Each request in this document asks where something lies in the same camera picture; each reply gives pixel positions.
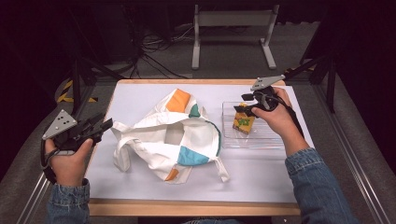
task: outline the transparent tray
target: transparent tray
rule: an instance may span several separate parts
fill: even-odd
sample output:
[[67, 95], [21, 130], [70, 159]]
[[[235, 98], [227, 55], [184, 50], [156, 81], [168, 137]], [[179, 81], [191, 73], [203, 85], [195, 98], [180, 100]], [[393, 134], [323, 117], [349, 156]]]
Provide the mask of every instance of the transparent tray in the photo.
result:
[[284, 149], [280, 136], [272, 131], [263, 119], [255, 119], [249, 134], [241, 133], [233, 128], [235, 105], [253, 102], [223, 102], [222, 104], [222, 146], [225, 148], [264, 148]]

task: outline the denim sleeve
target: denim sleeve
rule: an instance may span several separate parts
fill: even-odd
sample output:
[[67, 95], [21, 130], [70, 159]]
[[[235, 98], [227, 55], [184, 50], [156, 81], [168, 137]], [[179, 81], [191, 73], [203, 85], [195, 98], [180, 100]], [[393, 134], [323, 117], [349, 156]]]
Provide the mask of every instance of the denim sleeve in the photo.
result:
[[46, 223], [89, 223], [90, 182], [83, 180], [81, 187], [53, 185], [47, 203]]
[[303, 223], [359, 223], [337, 180], [314, 148], [285, 160]]

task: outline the metal stand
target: metal stand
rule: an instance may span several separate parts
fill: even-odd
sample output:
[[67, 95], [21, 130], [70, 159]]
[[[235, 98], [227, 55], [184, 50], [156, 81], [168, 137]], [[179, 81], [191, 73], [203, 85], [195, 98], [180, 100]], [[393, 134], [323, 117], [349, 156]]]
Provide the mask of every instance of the metal stand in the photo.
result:
[[265, 38], [260, 39], [262, 50], [268, 67], [276, 69], [274, 57], [271, 53], [269, 43], [274, 30], [279, 5], [274, 6], [272, 10], [260, 11], [199, 11], [198, 5], [195, 5], [194, 15], [194, 32], [195, 40], [192, 52], [191, 68], [199, 68], [199, 57], [201, 40], [199, 38], [200, 26], [267, 26]]

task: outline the cloth bag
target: cloth bag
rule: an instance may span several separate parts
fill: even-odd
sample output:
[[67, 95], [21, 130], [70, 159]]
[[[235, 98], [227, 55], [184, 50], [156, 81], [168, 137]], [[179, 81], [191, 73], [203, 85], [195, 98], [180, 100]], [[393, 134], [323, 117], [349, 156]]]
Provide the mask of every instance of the cloth bag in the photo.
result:
[[211, 161], [223, 182], [230, 178], [219, 157], [219, 129], [196, 99], [180, 89], [165, 96], [134, 126], [115, 121], [111, 130], [119, 141], [114, 164], [122, 172], [131, 166], [129, 147], [169, 184], [185, 183], [192, 166]]

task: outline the person's arm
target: person's arm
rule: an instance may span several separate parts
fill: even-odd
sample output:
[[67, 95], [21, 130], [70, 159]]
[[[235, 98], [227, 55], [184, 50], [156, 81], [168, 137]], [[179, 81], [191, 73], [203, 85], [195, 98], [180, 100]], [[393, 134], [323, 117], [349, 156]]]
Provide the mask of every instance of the person's arm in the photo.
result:
[[[50, 165], [56, 174], [47, 203], [46, 223], [89, 223], [90, 183], [84, 178], [85, 158], [92, 140], [85, 141], [72, 156], [54, 156]], [[46, 141], [46, 152], [55, 149], [52, 140]]]
[[[274, 89], [287, 105], [291, 105], [285, 90]], [[301, 136], [285, 106], [279, 104], [272, 112], [253, 108], [252, 112], [267, 121], [284, 142], [288, 156], [285, 164], [303, 223], [359, 223], [334, 175]]]

